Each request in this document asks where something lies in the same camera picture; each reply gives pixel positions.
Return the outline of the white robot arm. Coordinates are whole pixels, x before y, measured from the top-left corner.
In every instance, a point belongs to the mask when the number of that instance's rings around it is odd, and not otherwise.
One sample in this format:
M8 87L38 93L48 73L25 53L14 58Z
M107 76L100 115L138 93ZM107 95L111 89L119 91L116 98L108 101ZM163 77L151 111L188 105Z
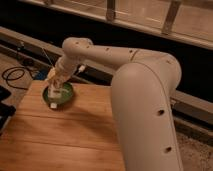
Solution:
M50 106L76 66L89 59L115 70L111 107L126 171L183 171L170 105L181 80L178 60L164 52L95 45L70 37L47 80Z

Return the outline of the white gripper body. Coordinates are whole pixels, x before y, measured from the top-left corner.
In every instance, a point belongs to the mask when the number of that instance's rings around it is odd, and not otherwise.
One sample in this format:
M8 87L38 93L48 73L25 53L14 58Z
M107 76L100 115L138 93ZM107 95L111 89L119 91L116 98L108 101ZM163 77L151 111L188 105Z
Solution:
M60 57L55 65L54 79L61 83L66 82L74 74L77 65L77 60L72 60L67 57Z

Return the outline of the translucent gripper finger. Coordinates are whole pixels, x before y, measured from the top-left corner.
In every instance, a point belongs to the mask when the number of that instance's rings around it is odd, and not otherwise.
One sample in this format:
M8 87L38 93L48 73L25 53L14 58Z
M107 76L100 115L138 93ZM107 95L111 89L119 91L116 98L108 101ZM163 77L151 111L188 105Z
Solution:
M51 83L52 78L55 76L55 68L51 68L47 74L45 81L49 84Z
M61 81L56 80L56 81L55 81L55 88L56 88L56 89L62 89L64 83L65 83L65 82L61 82Z

